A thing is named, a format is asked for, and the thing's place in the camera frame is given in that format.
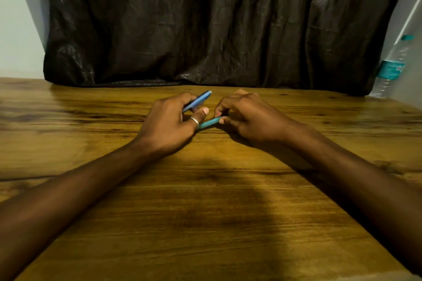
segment person's right hand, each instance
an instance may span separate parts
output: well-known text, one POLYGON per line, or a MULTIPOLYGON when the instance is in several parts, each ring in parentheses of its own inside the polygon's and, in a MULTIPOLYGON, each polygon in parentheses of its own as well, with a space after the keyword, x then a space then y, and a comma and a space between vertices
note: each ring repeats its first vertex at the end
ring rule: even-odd
POLYGON ((262 101, 257 93, 239 89, 224 97, 215 108, 214 117, 222 117, 220 124, 232 126, 242 137, 251 142, 284 142, 286 133, 300 123, 262 101))

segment blue pen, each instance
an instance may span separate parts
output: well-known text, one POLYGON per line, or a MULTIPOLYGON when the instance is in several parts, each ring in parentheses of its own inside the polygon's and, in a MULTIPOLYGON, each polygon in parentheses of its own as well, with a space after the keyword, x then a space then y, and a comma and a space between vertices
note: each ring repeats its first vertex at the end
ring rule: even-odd
POLYGON ((209 96, 211 96, 211 93, 212 93, 212 91, 208 90, 208 91, 204 92, 202 95, 199 95, 191 103, 188 103, 187 105, 185 105, 185 107, 183 107, 182 112, 186 112, 189 109, 192 109, 196 106, 199 106, 200 103, 204 102, 205 100, 207 100, 209 98, 209 96))
POLYGON ((206 127, 212 126, 213 124, 218 123, 218 121, 220 120, 221 117, 217 117, 208 121, 205 121, 204 123, 200 124, 199 127, 197 128, 197 130, 202 130, 206 127))

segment teal label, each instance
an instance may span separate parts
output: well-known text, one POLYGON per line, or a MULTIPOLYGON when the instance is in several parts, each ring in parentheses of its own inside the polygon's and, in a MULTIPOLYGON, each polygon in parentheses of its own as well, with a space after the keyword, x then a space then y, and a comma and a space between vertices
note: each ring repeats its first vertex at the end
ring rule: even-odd
POLYGON ((399 63, 397 61, 387 61, 384 60, 381 63, 381 68, 378 72, 378 77, 384 79, 397 79, 400 76, 400 73, 403 71, 404 63, 399 63))

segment wooden table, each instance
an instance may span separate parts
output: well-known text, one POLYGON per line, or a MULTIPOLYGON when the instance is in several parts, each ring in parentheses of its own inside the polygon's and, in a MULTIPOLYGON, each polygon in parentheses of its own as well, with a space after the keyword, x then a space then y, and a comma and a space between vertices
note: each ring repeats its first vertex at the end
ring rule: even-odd
MULTIPOLYGON (((235 91, 79 89, 0 79, 0 200, 124 145, 154 100, 208 89, 211 112, 235 91)), ((422 183, 421 111, 327 91, 255 91, 392 175, 422 183)), ((385 280, 382 273, 396 280, 407 273, 310 183, 327 187, 319 175, 311 173, 308 181, 238 141, 217 128, 198 133, 183 150, 133 175, 82 214, 18 280, 330 280, 372 274, 385 280)))

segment person's left arm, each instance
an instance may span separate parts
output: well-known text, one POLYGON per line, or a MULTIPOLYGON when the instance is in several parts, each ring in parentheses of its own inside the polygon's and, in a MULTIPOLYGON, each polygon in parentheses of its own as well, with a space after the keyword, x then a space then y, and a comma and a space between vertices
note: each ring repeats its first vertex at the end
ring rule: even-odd
MULTIPOLYGON (((0 280, 12 280, 72 219, 146 163, 171 154, 189 140, 196 122, 182 121, 190 93, 154 102, 127 145, 0 203, 0 280)), ((199 123, 208 114, 200 108, 199 123)))

